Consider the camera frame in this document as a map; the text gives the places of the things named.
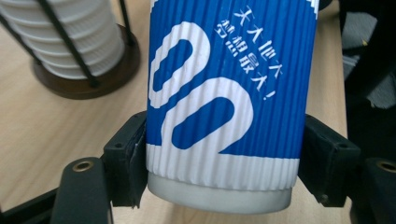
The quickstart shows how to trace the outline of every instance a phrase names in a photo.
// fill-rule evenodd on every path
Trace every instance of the black plastic part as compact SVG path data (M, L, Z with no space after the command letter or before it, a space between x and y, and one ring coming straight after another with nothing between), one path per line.
M50 223L113 223L100 159L84 158L64 168Z
M342 207L347 198L346 176L360 153L345 137L307 115L298 176L323 206Z
M376 223L396 223L396 163L380 158L368 159L362 180Z
M103 161L113 206L139 207L148 183L146 112L133 115L105 146Z
M50 223L57 189L42 194L1 214L0 223Z

